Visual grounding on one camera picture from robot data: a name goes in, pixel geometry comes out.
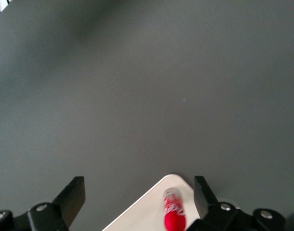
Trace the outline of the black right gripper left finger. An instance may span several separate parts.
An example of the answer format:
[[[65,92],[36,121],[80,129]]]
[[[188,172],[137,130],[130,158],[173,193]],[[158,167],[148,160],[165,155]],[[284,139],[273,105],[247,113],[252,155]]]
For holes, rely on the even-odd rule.
[[[85,202],[83,176],[74,177],[52,202],[33,206],[27,212],[32,231],[68,231]]]

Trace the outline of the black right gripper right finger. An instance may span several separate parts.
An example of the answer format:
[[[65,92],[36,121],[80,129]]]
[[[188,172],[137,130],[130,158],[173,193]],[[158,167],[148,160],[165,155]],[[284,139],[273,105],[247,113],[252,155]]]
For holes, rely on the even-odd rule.
[[[194,177],[194,203],[199,218],[195,231],[241,231],[239,211],[229,202],[219,201],[203,176]]]

